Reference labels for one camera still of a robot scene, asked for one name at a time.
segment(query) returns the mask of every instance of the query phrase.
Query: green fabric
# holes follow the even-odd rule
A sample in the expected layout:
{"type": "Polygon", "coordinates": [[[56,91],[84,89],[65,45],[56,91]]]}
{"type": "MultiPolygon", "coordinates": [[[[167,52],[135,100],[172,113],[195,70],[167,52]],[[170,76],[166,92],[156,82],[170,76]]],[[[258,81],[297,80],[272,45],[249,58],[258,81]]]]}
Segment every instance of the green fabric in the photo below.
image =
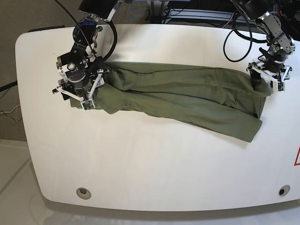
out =
{"type": "MultiPolygon", "coordinates": [[[[230,69],[149,63],[108,63],[105,85],[95,93],[96,109],[171,118],[251,142],[267,83],[253,89],[248,75],[230,69]]],[[[80,103],[71,100],[72,107],[80,103]]]]}

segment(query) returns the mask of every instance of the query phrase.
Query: black wire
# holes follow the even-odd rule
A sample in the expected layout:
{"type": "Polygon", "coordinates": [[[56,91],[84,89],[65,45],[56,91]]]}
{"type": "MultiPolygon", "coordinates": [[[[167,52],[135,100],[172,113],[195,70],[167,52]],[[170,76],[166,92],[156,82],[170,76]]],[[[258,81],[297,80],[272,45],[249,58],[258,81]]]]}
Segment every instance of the black wire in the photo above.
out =
{"type": "Polygon", "coordinates": [[[112,47],[109,50],[108,54],[103,58],[104,61],[106,61],[113,53],[113,51],[115,50],[116,46],[117,46],[117,42],[118,42],[118,33],[116,30],[116,27],[114,26],[113,22],[107,22],[107,24],[111,27],[112,32],[113,32],[113,43],[112,43],[112,47]]]}
{"type": "Polygon", "coordinates": [[[62,9],[65,10],[66,13],[67,13],[67,14],[72,18],[72,20],[76,23],[76,26],[78,27],[78,29],[79,29],[80,32],[82,33],[82,35],[83,35],[85,41],[86,41],[87,44],[89,45],[90,50],[91,50],[92,54],[94,55],[95,59],[96,59],[99,63],[103,63],[104,61],[106,61],[106,60],[111,56],[111,54],[113,53],[113,51],[114,51],[114,49],[115,49],[115,47],[116,47],[116,45],[117,45],[116,40],[118,40],[118,37],[117,37],[117,31],[116,31],[116,28],[115,28],[113,22],[112,22],[112,21],[106,22],[107,24],[110,25],[110,27],[112,28],[113,34],[114,34],[113,45],[112,45],[112,47],[111,47],[109,53],[103,58],[102,61],[100,61],[99,58],[96,56],[96,54],[95,54],[95,52],[94,52],[92,46],[90,45],[88,39],[86,38],[84,32],[82,31],[82,29],[81,29],[81,27],[79,26],[79,24],[78,24],[78,22],[76,21],[76,19],[72,16],[72,14],[70,14],[70,12],[69,12],[62,4],[58,1],[58,0],[54,0],[54,1],[55,1],[57,4],[59,4],[59,6],[62,7],[62,9]]]}
{"type": "Polygon", "coordinates": [[[85,19],[85,17],[83,17],[83,18],[78,22],[78,24],[80,24],[84,19],[85,19]]]}
{"type": "Polygon", "coordinates": [[[183,9],[182,9],[181,11],[178,11],[178,10],[174,9],[174,7],[176,7],[176,6],[174,5],[174,3],[173,3],[172,1],[170,1],[170,4],[171,4],[171,5],[174,5],[174,7],[171,6],[171,9],[173,9],[173,10],[176,11],[176,12],[178,12],[177,14],[175,14],[175,15],[178,15],[178,14],[180,14],[181,12],[183,12],[183,11],[191,4],[191,2],[192,2],[192,1],[186,2],[186,4],[185,4],[185,6],[183,7],[183,9]]]}
{"type": "Polygon", "coordinates": [[[14,87],[14,86],[17,86],[17,85],[18,85],[18,81],[14,81],[14,82],[8,83],[8,84],[6,84],[6,85],[0,87],[0,92],[3,92],[3,91],[5,91],[5,90],[7,90],[7,89],[9,89],[9,88],[12,88],[12,87],[14,87]]]}
{"type": "MultiPolygon", "coordinates": [[[[245,40],[247,40],[247,41],[250,41],[250,38],[249,38],[249,37],[247,37],[247,36],[241,34],[237,29],[234,29],[234,28],[235,28],[235,22],[236,22],[236,20],[239,18],[240,15],[241,15],[241,14],[240,14],[240,12],[239,12],[237,15],[235,15],[235,16],[233,17],[233,20],[232,20],[232,29],[234,30],[234,32],[235,32],[240,38],[245,39],[245,40]]],[[[264,44],[264,43],[267,43],[267,42],[268,42],[267,40],[258,40],[258,39],[255,39],[255,38],[252,38],[252,40],[253,40],[253,42],[258,43],[258,44],[264,44]]]]}
{"type": "Polygon", "coordinates": [[[277,1],[278,1],[278,0],[273,0],[273,3],[272,3],[272,5],[270,6],[269,9],[271,9],[277,1]]]}
{"type": "Polygon", "coordinates": [[[224,53],[224,56],[230,61],[230,62],[240,62],[242,60],[244,60],[250,53],[251,51],[251,48],[252,48],[252,44],[253,44],[253,37],[252,37],[252,30],[251,30],[251,26],[249,24],[249,21],[248,19],[246,18],[246,16],[243,14],[243,12],[241,11],[241,9],[238,7],[238,5],[236,4],[236,1],[235,0],[232,0],[232,3],[233,5],[236,7],[236,9],[238,10],[238,12],[243,16],[244,20],[246,21],[246,24],[249,28],[249,32],[250,32],[250,46],[249,46],[249,49],[247,51],[247,53],[242,57],[240,58],[239,60],[232,60],[230,58],[228,58],[227,54],[226,54],[226,51],[225,51],[225,45],[226,45],[226,42],[229,38],[229,36],[232,34],[232,32],[234,32],[237,28],[234,28],[232,29],[229,34],[227,35],[226,39],[225,39],[225,42],[224,42],[224,45],[223,45],[223,53],[224,53]]]}
{"type": "Polygon", "coordinates": [[[217,28],[219,28],[219,27],[222,27],[222,26],[224,26],[226,23],[223,23],[223,24],[213,24],[213,23],[210,23],[210,22],[203,22],[203,21],[191,21],[191,20],[197,20],[197,19],[190,19],[190,20],[188,20],[188,19],[183,19],[183,18],[171,18],[171,19],[173,19],[173,20],[182,20],[183,22],[187,22],[187,23],[203,23],[203,24],[209,24],[209,25],[211,25],[211,26],[214,26],[214,27],[217,27],[217,28]]]}
{"type": "Polygon", "coordinates": [[[9,90],[10,90],[10,88],[7,89],[7,91],[4,92],[4,94],[0,97],[0,99],[3,98],[3,96],[5,96],[5,94],[6,94],[9,90]]]}
{"type": "Polygon", "coordinates": [[[90,45],[88,39],[86,38],[86,36],[85,36],[83,30],[82,30],[81,27],[79,26],[79,24],[78,24],[78,22],[76,21],[76,19],[72,16],[72,14],[70,14],[70,12],[69,12],[62,4],[58,1],[58,0],[54,0],[54,1],[55,1],[55,2],[56,2],[56,3],[57,3],[57,4],[58,4],[65,12],[66,12],[66,13],[67,13],[67,14],[72,18],[72,20],[76,23],[76,26],[78,27],[78,29],[79,29],[80,32],[82,33],[82,35],[83,35],[83,37],[84,37],[86,43],[89,45],[92,54],[94,55],[94,57],[95,57],[96,59],[98,59],[97,56],[95,55],[94,51],[93,51],[92,46],[90,45]]]}

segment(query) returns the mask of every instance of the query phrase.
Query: white floor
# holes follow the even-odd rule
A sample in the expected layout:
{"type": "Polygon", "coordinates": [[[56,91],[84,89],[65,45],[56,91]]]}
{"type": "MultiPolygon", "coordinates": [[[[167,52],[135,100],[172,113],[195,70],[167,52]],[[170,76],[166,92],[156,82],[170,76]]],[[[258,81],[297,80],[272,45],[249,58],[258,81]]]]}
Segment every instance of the white floor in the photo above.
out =
{"type": "MultiPolygon", "coordinates": [[[[0,140],[0,193],[30,158],[26,142],[0,140]]],[[[0,195],[1,225],[295,225],[300,201],[236,210],[136,212],[66,205],[40,193],[29,161],[0,195]]]]}

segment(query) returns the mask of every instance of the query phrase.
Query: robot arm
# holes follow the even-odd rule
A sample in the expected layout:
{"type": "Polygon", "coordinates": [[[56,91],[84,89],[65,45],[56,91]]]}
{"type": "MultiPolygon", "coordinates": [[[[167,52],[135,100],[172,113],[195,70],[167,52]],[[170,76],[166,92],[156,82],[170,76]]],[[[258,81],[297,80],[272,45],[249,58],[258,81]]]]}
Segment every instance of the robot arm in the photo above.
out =
{"type": "Polygon", "coordinates": [[[290,66],[285,66],[285,60],[295,51],[292,37],[287,36],[281,29],[280,19],[275,13],[268,12],[271,7],[269,0],[238,0],[237,6],[251,19],[256,19],[256,26],[267,35],[269,49],[262,48],[258,61],[249,63],[252,85],[255,88],[263,74],[271,81],[274,91],[284,91],[284,80],[289,79],[290,66]]]}
{"type": "Polygon", "coordinates": [[[80,101],[84,110],[95,108],[94,91],[104,85],[102,74],[109,72],[104,62],[117,44],[117,31],[111,19],[119,4],[119,0],[83,0],[79,10],[86,17],[74,28],[74,45],[70,52],[57,58],[56,66],[62,79],[58,87],[52,90],[53,94],[60,92],[64,100],[74,98],[80,101]],[[109,24],[114,33],[113,45],[104,57],[97,57],[95,51],[96,38],[102,31],[101,26],[97,27],[99,21],[109,24]]]}
{"type": "MultiPolygon", "coordinates": [[[[122,0],[83,0],[79,10],[86,17],[74,29],[74,45],[70,52],[58,57],[57,69],[62,79],[52,92],[61,92],[64,100],[74,98],[80,101],[84,110],[95,108],[94,91],[104,84],[102,74],[109,72],[104,62],[113,53],[117,44],[117,31],[111,19],[121,2],[122,0]],[[114,43],[103,58],[97,57],[95,52],[96,38],[102,31],[101,26],[97,27],[99,21],[108,23],[114,32],[114,43]]],[[[261,81],[263,74],[271,81],[274,90],[285,90],[284,80],[289,79],[288,73],[292,68],[285,66],[284,62],[295,51],[293,39],[282,31],[279,18],[268,12],[271,7],[269,0],[232,0],[232,2],[249,19],[256,19],[256,26],[267,35],[269,49],[266,51],[260,48],[262,55],[258,57],[257,62],[249,63],[247,68],[251,74],[253,87],[255,88],[261,81]]]]}

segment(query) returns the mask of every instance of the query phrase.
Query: red label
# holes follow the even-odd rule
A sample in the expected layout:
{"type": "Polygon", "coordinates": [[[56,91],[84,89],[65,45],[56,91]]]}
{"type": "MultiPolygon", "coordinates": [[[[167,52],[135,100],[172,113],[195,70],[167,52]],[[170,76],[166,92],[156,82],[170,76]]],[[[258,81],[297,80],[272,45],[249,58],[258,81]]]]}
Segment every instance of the red label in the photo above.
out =
{"type": "Polygon", "coordinates": [[[299,148],[299,151],[298,151],[298,154],[296,157],[295,165],[300,165],[300,162],[298,162],[299,153],[300,153],[300,148],[299,148]]]}

